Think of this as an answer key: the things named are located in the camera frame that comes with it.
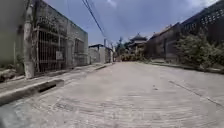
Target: street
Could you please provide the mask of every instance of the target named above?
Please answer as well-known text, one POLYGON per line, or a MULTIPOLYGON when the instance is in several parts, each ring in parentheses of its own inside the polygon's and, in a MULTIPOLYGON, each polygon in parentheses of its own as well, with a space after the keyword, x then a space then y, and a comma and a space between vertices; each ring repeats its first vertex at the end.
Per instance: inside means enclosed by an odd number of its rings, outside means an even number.
POLYGON ((223 92, 222 75, 116 63, 1 107, 0 124, 7 128, 223 128, 223 92))

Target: metal gate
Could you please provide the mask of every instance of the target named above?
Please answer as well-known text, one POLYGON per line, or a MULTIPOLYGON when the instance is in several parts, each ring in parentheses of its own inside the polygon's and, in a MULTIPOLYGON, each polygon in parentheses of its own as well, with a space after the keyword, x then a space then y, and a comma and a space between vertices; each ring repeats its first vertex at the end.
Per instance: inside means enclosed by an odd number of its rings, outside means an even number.
POLYGON ((66 37, 37 27, 33 32, 35 73, 66 68, 66 37))

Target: sky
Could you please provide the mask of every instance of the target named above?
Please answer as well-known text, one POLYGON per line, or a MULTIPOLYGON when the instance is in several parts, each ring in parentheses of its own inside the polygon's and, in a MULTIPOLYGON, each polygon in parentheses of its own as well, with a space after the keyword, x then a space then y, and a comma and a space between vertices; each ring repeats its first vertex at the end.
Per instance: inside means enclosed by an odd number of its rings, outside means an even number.
MULTIPOLYGON (((82 0, 45 0, 88 32, 89 45, 104 37, 82 0)), ((89 0, 108 40, 128 40, 138 33, 150 38, 168 25, 183 22, 218 0, 89 0)))

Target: bush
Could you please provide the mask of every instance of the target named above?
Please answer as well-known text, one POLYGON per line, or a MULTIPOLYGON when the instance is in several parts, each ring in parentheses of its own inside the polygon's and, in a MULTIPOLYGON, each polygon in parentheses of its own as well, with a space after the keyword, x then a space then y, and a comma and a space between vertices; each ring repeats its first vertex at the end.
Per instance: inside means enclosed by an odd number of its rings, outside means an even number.
POLYGON ((212 67, 215 63, 224 65, 223 47, 211 45, 204 35, 189 35, 177 42, 179 61, 198 68, 212 67))

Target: building facade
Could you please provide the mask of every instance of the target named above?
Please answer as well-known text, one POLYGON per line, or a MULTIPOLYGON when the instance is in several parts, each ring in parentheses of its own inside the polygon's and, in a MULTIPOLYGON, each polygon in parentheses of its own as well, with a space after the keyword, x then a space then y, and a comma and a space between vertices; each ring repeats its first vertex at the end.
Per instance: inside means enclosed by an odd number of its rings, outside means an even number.
POLYGON ((203 30, 211 42, 224 41, 224 1, 205 8, 182 23, 183 34, 197 34, 203 30))
POLYGON ((111 63, 113 62, 113 50, 102 44, 89 46, 90 63, 111 63))
POLYGON ((151 58, 164 58, 173 60, 176 58, 175 44, 181 33, 181 25, 177 23, 166 27, 154 35, 147 42, 147 54, 151 58))
MULTIPOLYGON (((28 1, 1 1, 0 15, 4 17, 0 20, 1 64, 13 63, 18 56, 24 56, 24 22, 28 1)), ((87 32, 42 0, 35 1, 32 11, 30 54, 35 74, 87 65, 87 32)))
POLYGON ((132 54, 137 54, 139 51, 143 51, 147 38, 141 36, 139 33, 132 39, 130 39, 129 49, 132 54))

